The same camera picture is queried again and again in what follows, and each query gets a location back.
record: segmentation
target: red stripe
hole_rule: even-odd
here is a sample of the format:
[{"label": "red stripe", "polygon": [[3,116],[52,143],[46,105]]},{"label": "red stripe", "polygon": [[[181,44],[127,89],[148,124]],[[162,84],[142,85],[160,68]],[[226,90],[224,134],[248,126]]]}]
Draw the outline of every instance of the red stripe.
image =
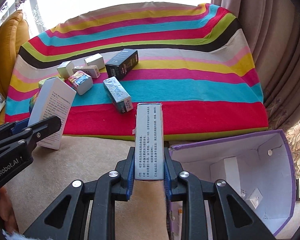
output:
[{"label": "red stripe", "polygon": [[[102,83],[108,78],[107,73],[101,73],[99,78],[93,78],[93,83]],[[259,83],[259,78],[255,69],[251,69],[244,76],[240,77],[235,73],[216,73],[202,70],[189,69],[134,69],[129,72],[123,81],[132,80],[156,80],[156,79],[193,79],[193,80],[209,80],[214,82],[224,82],[230,84],[247,83],[252,87]],[[9,86],[8,96],[15,101],[22,101],[31,98],[39,89],[29,92],[20,92],[14,87]]]},{"label": "red stripe", "polygon": [[[112,104],[75,106],[70,109],[64,134],[132,135],[136,127],[137,103],[119,114]],[[207,133],[267,127],[262,103],[162,102],[164,134]],[[6,122],[29,117],[29,113],[6,115]]]},{"label": "red stripe", "polygon": [[86,43],[66,45],[66,46],[46,46],[39,38],[36,36],[29,40],[32,46],[42,55],[45,56],[55,56],[61,54],[72,53],[76,51],[81,51],[84,49],[91,49],[99,46],[116,44],[120,42],[132,42],[132,41],[157,41],[157,40],[182,40],[182,39],[197,39],[204,38],[207,36],[212,28],[220,21],[220,19],[227,13],[226,10],[221,10],[221,13],[216,14],[215,17],[210,19],[208,23],[198,29],[190,30],[175,30],[175,31],[164,31],[164,32],[154,32],[154,33],[139,33],[124,35],[104,40],[90,41]]},{"label": "red stripe", "polygon": [[130,19],[124,20],[120,22],[112,22],[109,24],[104,24],[100,26],[93,26],[90,28],[86,28],[83,30],[74,30],[69,31],[67,33],[61,33],[59,31],[52,32],[51,30],[47,30],[47,35],[51,37],[59,37],[59,38],[70,38],[78,35],[89,35],[93,33],[103,32],[107,30],[112,30],[120,27],[141,25],[141,24],[156,24],[156,23],[166,23],[166,22],[177,22],[177,21],[194,21],[204,18],[209,13],[210,4],[206,4],[206,11],[202,14],[197,15],[180,15],[180,16],[167,16],[167,17],[157,17],[157,18],[142,18],[142,19]]}]

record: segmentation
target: yellow stripe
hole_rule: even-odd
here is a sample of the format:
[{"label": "yellow stripe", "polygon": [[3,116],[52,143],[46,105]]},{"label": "yellow stripe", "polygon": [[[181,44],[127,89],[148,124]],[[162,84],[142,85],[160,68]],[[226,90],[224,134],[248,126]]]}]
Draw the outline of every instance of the yellow stripe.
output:
[{"label": "yellow stripe", "polygon": [[221,33],[230,25],[230,23],[235,19],[235,16],[231,13],[226,14],[217,24],[213,27],[211,33],[206,35],[204,38],[200,39],[184,39],[184,40],[158,40],[158,41],[130,41],[130,42],[120,42],[115,44],[108,44],[104,46],[94,47],[90,49],[83,49],[80,51],[75,51],[66,54],[59,54],[54,56],[45,56],[38,52],[28,41],[22,46],[30,53],[34,58],[40,60],[41,62],[50,62],[56,60],[62,60],[72,56],[100,50],[108,49],[119,46],[129,46],[129,45],[146,45],[146,44],[174,44],[174,45],[204,45],[213,42],[216,38],[220,36]]},{"label": "yellow stripe", "polygon": [[160,10],[160,11],[147,10],[141,12],[118,14],[114,16],[95,19],[92,21],[81,22],[76,25],[66,25],[64,27],[62,27],[62,25],[64,24],[58,24],[56,27],[51,29],[51,32],[59,31],[60,33],[67,33],[69,31],[84,30],[90,27],[101,26],[109,23],[120,22],[125,20],[133,20],[133,19],[160,18],[160,17],[168,17],[168,16],[194,16],[194,15],[202,14],[207,10],[204,5],[205,4],[202,4],[202,7],[196,10],[168,10],[168,9]]},{"label": "yellow stripe", "polygon": [[[202,63],[202,62],[192,62],[185,60],[142,60],[140,61],[132,71],[137,69],[189,69],[189,70],[201,70],[201,71],[209,71],[209,72],[217,72],[217,73],[235,73],[238,76],[245,75],[248,71],[254,68],[252,55],[248,53],[243,56],[241,60],[231,66],[228,67],[222,64],[211,64],[211,63]],[[106,69],[101,69],[101,73],[106,72]],[[28,92],[38,88],[38,83],[24,83],[19,80],[14,74],[11,77],[10,85],[20,91],[20,92]]]},{"label": "yellow stripe", "polygon": [[[243,130],[234,130],[234,131],[222,131],[222,132],[207,132],[207,133],[186,133],[186,134],[168,134],[164,135],[163,139],[165,141],[206,141],[218,138],[225,138],[231,136],[237,136],[252,132],[266,131],[268,127],[259,127],[259,128],[249,128]],[[134,136],[116,136],[116,135],[73,135],[73,134],[64,134],[68,136],[84,136],[84,137],[98,137],[104,139],[115,139],[115,140],[125,140],[125,141],[134,141]]]}]

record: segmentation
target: triangular cutout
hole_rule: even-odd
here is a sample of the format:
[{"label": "triangular cutout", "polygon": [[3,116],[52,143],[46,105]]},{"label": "triangular cutout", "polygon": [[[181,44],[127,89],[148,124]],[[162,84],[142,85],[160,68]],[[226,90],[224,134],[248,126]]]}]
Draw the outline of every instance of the triangular cutout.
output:
[{"label": "triangular cutout", "polygon": [[234,221],[234,226],[236,228],[241,228],[252,224],[252,219],[231,195],[227,196],[227,200]]},{"label": "triangular cutout", "polygon": [[45,218],[44,223],[58,229],[62,228],[70,200],[70,195],[65,196],[58,206],[56,206],[56,208]]}]

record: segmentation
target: black stripe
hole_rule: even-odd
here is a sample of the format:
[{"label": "black stripe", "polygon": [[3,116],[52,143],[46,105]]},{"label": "black stripe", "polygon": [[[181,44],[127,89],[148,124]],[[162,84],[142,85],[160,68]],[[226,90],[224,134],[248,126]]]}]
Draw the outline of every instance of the black stripe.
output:
[{"label": "black stripe", "polygon": [[82,57],[88,57],[91,55],[94,55],[96,53],[106,53],[111,51],[120,51],[124,48],[127,49],[185,49],[185,50],[195,50],[195,51],[202,51],[202,52],[210,52],[214,51],[216,49],[221,48],[224,46],[229,39],[235,34],[237,30],[241,29],[241,25],[239,23],[239,20],[236,18],[234,19],[230,25],[224,30],[221,35],[216,38],[214,41],[204,44],[204,45],[173,45],[173,44],[145,44],[145,45],[130,45],[130,46],[120,46],[120,47],[112,47],[108,49],[99,49],[79,55],[75,55],[69,58],[64,58],[61,60],[56,61],[50,61],[50,62],[41,62],[34,58],[30,53],[26,51],[24,47],[20,47],[19,55],[23,58],[24,61],[26,61],[28,64],[35,68],[44,69],[49,68],[53,66],[57,66],[61,64],[64,61],[68,60],[75,60]]}]

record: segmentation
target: striped cloth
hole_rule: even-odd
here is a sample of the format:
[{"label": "striped cloth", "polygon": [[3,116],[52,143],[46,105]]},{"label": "striped cloth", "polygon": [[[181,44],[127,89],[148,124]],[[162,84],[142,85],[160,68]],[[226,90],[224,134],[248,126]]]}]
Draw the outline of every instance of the striped cloth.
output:
[{"label": "striped cloth", "polygon": [[[41,33],[21,48],[7,98],[6,121],[29,116],[38,81],[57,65],[76,65],[95,53],[107,62],[123,48],[137,49],[139,64],[123,79],[138,102],[161,102],[165,140],[204,140],[266,130],[263,94],[237,18],[222,7],[135,3],[103,8]],[[133,140],[135,109],[119,114],[102,81],[76,95],[67,135]]]}]

